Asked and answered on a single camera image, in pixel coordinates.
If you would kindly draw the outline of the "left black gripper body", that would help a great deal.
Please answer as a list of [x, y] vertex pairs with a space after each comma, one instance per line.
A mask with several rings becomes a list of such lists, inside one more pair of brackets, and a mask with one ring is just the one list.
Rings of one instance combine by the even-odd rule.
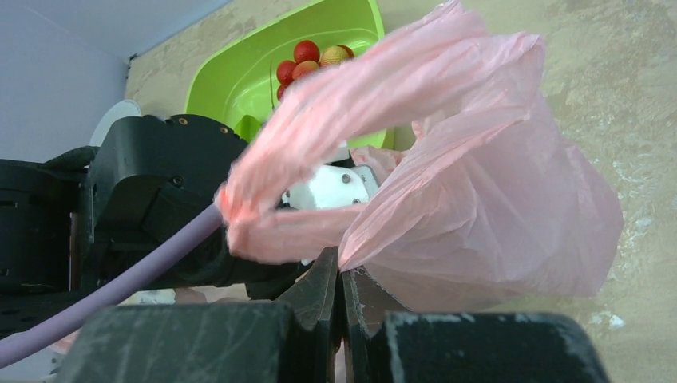
[[[197, 115], [116, 121], [90, 164], [79, 211], [81, 287], [111, 282], [212, 203], [247, 147], [227, 125]], [[149, 289], [251, 283], [258, 299], [278, 297], [307, 267], [233, 257], [217, 227]]]

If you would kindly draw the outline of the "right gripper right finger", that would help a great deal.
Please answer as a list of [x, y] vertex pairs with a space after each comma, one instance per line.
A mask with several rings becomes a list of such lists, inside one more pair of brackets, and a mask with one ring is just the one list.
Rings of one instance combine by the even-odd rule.
[[382, 324], [389, 312], [406, 308], [366, 269], [341, 273], [343, 356], [349, 382], [392, 382], [390, 347]]

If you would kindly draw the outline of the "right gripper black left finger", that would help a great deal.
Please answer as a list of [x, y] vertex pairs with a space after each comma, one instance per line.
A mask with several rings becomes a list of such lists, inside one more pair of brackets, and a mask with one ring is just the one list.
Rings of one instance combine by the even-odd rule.
[[335, 380], [337, 250], [325, 248], [308, 272], [276, 299], [293, 311], [280, 354], [280, 382]]

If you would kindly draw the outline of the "pink plastic bag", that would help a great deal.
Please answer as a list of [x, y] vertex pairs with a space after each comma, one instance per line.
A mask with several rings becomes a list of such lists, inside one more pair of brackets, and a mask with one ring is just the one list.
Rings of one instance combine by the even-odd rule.
[[[301, 78], [216, 193], [230, 251], [285, 263], [337, 247], [342, 270], [365, 267], [411, 310], [597, 294], [624, 220], [617, 194], [552, 118], [544, 54], [540, 36], [491, 34], [449, 1]], [[369, 201], [277, 209], [342, 142], [407, 123], [408, 151], [353, 152], [382, 177]]]

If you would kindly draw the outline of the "green fake fruit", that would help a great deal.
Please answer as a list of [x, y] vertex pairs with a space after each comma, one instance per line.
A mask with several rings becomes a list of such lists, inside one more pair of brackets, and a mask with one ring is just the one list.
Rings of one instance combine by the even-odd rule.
[[257, 136], [263, 124], [251, 115], [244, 115], [237, 122], [233, 131], [243, 140], [251, 143]]

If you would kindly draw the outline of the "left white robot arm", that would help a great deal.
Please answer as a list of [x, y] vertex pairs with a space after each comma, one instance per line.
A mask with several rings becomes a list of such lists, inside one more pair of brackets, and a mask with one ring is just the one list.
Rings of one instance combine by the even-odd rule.
[[43, 164], [1, 162], [1, 335], [94, 292], [212, 202], [247, 141], [197, 115], [117, 120]]

